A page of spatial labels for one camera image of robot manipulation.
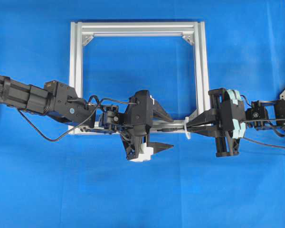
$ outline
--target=square aluminum frame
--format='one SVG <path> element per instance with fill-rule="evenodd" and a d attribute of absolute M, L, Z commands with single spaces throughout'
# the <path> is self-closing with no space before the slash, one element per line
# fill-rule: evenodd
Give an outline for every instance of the square aluminum frame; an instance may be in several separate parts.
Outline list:
<path fill-rule="evenodd" d="M 193 48 L 196 104 L 197 109 L 189 116 L 195 118 L 210 109 L 209 78 L 204 22 L 109 22 L 83 23 L 71 22 L 70 76 L 69 85 L 74 87 L 79 97 L 83 94 L 83 48 L 94 37 L 182 37 Z M 163 127 L 183 127 L 183 120 L 167 123 L 153 121 L 151 132 Z M 81 132 L 75 129 L 71 134 L 99 134 Z"/>

